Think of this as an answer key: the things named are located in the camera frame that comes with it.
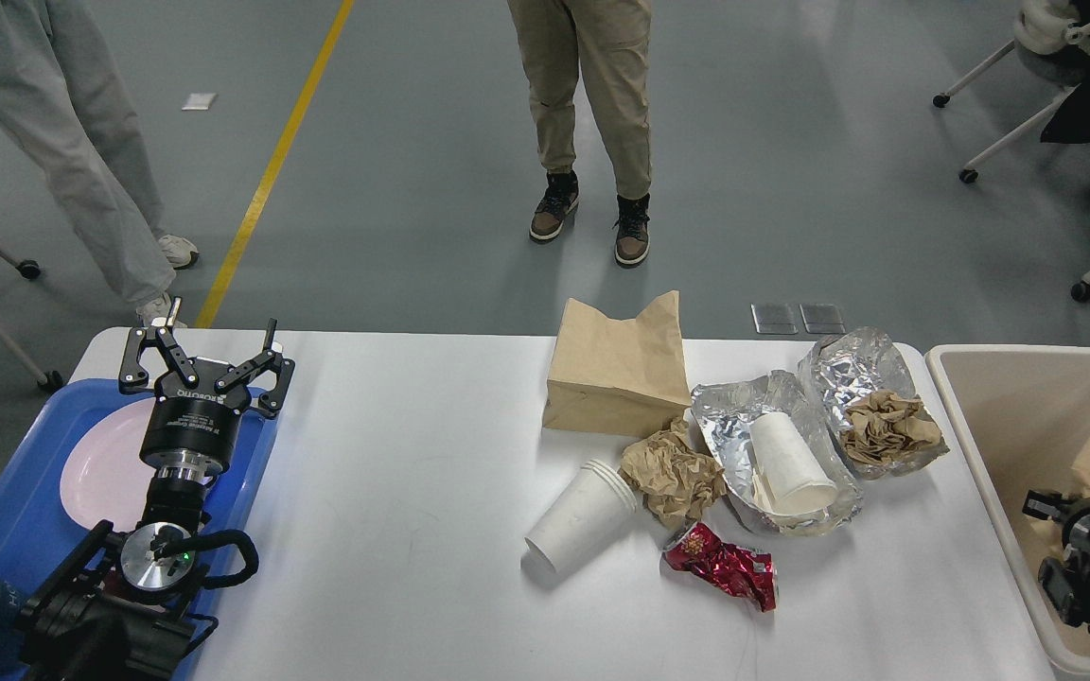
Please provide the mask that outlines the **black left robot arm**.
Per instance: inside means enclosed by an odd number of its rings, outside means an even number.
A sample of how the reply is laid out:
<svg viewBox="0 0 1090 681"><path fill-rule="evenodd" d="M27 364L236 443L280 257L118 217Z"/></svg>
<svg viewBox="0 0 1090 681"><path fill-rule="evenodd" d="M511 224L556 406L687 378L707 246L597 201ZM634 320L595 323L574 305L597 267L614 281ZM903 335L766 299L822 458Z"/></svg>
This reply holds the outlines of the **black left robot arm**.
<svg viewBox="0 0 1090 681"><path fill-rule="evenodd" d="M267 323L261 352L233 363L187 355L174 336L181 297L129 335L118 391L152 393L140 441L152 466L135 527L99 521L27 599L14 625L31 680L168 680L217 628L191 612L204 589L242 585L259 569L250 535L209 532L209 483L230 469L239 428L284 409L293 360Z"/></svg>

